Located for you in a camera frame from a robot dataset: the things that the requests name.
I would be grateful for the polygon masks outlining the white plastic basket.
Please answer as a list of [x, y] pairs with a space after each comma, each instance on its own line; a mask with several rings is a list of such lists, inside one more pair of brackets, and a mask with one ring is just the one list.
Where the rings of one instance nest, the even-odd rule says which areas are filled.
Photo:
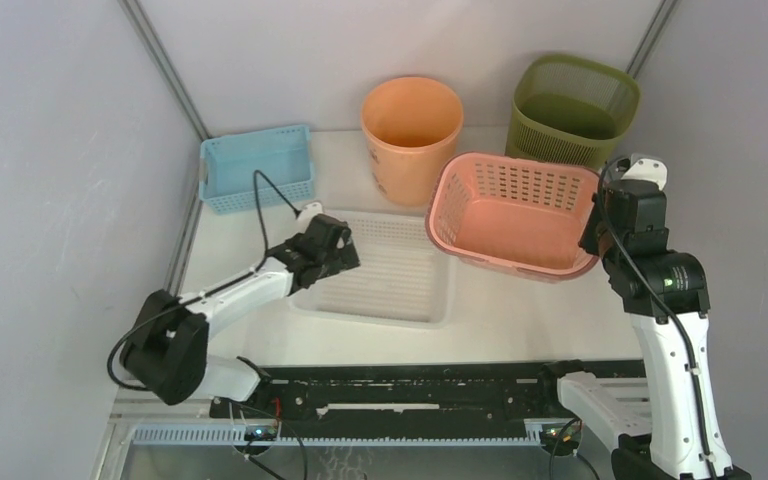
[[417, 215], [330, 210], [348, 223], [360, 266], [288, 300], [298, 313], [343, 321], [433, 329], [450, 318], [455, 261], [429, 240]]

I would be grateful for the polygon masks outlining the pink plastic basket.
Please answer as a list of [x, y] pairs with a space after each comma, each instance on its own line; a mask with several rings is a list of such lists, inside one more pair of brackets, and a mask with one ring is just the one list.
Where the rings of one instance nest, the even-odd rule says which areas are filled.
[[575, 279], [598, 261], [579, 245], [597, 181], [586, 167], [463, 153], [442, 169], [426, 232], [466, 264], [545, 282]]

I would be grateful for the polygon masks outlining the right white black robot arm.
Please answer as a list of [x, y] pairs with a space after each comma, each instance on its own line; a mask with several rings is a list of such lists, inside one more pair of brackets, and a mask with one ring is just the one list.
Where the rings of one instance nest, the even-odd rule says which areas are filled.
[[724, 444], [707, 358], [710, 301], [696, 257], [667, 247], [667, 199], [648, 180], [597, 190], [580, 241], [597, 254], [640, 343], [651, 416], [611, 395], [580, 361], [542, 369], [539, 406], [568, 411], [610, 451], [617, 479], [747, 479]]

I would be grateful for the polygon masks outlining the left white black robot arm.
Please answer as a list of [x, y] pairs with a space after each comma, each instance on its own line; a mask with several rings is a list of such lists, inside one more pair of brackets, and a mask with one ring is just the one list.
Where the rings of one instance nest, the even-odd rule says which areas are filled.
[[135, 390], [149, 391], [167, 405], [204, 394], [234, 401], [250, 417], [261, 416], [273, 401], [269, 375], [243, 357], [209, 354], [209, 343], [249, 313], [359, 265], [349, 225], [318, 213], [304, 231], [266, 250], [258, 264], [235, 278], [188, 296], [150, 294], [108, 361], [136, 379]]

